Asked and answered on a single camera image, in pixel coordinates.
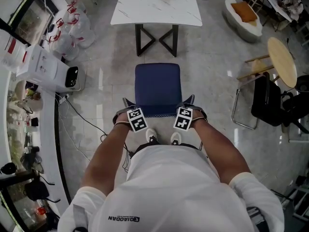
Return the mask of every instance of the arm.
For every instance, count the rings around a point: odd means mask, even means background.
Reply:
[[[195,110],[193,117],[203,117],[203,115],[200,111]],[[193,128],[201,138],[206,153],[216,168],[222,183],[229,184],[239,173],[250,173],[250,169],[241,153],[207,121],[199,119],[194,122]]]
[[[264,218],[270,232],[284,231],[284,214],[279,199],[260,183],[253,174],[238,174],[232,179],[229,186],[244,201],[247,210],[251,210],[248,214],[255,228],[258,222]],[[256,212],[252,212],[256,208],[260,210],[263,217],[257,216]]]
[[[122,113],[118,117],[118,121],[128,121],[126,113]],[[126,125],[118,124],[114,126],[110,134],[97,148],[86,168],[82,187],[96,188],[106,196],[113,191],[116,172],[128,132],[129,127]]]

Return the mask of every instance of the white t-shirt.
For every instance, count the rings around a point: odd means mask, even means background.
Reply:
[[[89,232],[254,232],[246,210],[251,206],[260,209],[270,232],[284,231],[278,198],[251,173],[223,184],[205,155],[185,146],[154,145],[138,152],[127,181],[107,197],[80,188],[59,232],[77,227],[73,204],[84,208]]]

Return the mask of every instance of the marble tabletop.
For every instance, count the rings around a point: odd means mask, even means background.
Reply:
[[[285,19],[287,19],[289,22],[292,22],[292,19],[289,17],[289,15],[278,5],[277,0],[267,0],[270,5],[274,8],[274,10],[281,14]]]
[[[111,24],[130,23],[202,26],[196,0],[118,0]]]

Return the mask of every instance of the black bag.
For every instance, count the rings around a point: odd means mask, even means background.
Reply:
[[[47,190],[46,185],[42,181],[40,181],[40,177],[37,177],[33,181],[31,181],[30,183],[25,184],[24,194],[33,201],[37,201],[38,199],[48,200],[48,201],[53,202],[53,203],[57,203],[57,202],[60,201],[60,199],[57,200],[57,201],[52,201],[52,200],[47,198],[49,196],[49,192]]]

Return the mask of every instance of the bottle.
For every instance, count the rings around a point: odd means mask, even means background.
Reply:
[[[56,35],[49,38],[49,43],[52,43],[51,49],[60,53],[67,61],[71,61],[78,56],[78,45],[70,35],[60,29],[58,29]]]
[[[72,0],[68,7],[74,6],[76,9],[80,9],[85,14],[87,13],[87,9],[81,0]]]
[[[71,29],[69,35],[76,39],[80,47],[89,47],[95,40],[96,36],[90,28],[88,17],[84,13],[75,14],[74,19],[70,23]]]

